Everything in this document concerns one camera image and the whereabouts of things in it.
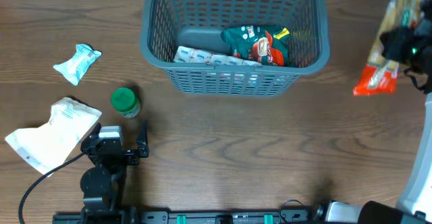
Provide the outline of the orange spaghetti packet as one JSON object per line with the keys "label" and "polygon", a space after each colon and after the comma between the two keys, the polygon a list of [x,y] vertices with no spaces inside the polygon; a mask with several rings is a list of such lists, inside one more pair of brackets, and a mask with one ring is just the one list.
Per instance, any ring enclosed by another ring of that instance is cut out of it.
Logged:
{"label": "orange spaghetti packet", "polygon": [[[398,63],[381,55],[380,35],[398,26],[409,27],[422,37],[418,57],[412,63]],[[353,95],[393,93],[401,65],[417,90],[424,94],[431,92],[431,0],[390,0]]]}

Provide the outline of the tissue multipack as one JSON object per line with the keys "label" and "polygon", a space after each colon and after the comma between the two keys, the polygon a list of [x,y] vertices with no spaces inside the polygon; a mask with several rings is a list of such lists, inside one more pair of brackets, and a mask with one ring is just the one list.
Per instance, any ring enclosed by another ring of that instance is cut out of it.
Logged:
{"label": "tissue multipack", "polygon": [[[250,67],[262,67],[263,65],[256,61],[243,60],[237,57],[210,53],[208,51],[192,49],[188,47],[179,46],[173,63],[205,63],[206,65],[239,65],[239,66],[250,66]],[[230,80],[229,73],[221,73],[221,80]],[[234,74],[234,81],[240,81],[245,79],[246,74]],[[257,84],[259,80],[258,75],[251,75],[248,79],[249,85]]]}

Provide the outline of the green coffee bag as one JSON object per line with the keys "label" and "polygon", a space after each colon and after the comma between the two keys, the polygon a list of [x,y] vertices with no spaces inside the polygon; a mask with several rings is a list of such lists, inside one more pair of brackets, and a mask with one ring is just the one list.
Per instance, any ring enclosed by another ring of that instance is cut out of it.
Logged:
{"label": "green coffee bag", "polygon": [[278,25],[245,25],[221,32],[230,55],[262,65],[280,67],[288,67],[290,64],[286,44],[289,37],[290,31]]}

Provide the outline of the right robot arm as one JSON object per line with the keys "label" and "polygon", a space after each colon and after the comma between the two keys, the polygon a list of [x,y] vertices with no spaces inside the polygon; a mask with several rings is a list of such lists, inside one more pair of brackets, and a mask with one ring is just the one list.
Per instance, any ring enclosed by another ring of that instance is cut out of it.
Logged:
{"label": "right robot arm", "polygon": [[398,26],[380,37],[383,56],[407,64],[405,76],[427,95],[423,135],[408,183],[395,207],[375,201],[362,207],[332,201],[318,207],[313,223],[431,223],[431,0],[422,0],[419,9],[418,25]]}

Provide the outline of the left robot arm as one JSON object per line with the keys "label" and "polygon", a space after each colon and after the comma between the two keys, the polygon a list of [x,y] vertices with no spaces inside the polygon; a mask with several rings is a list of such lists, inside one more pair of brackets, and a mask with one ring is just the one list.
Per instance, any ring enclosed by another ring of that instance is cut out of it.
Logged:
{"label": "left robot arm", "polygon": [[135,207],[122,207],[122,196],[127,167],[149,156],[147,122],[141,126],[135,149],[125,149],[123,139],[120,126],[103,127],[98,123],[81,144],[82,153],[94,164],[80,180],[84,194],[82,223],[140,222]]}

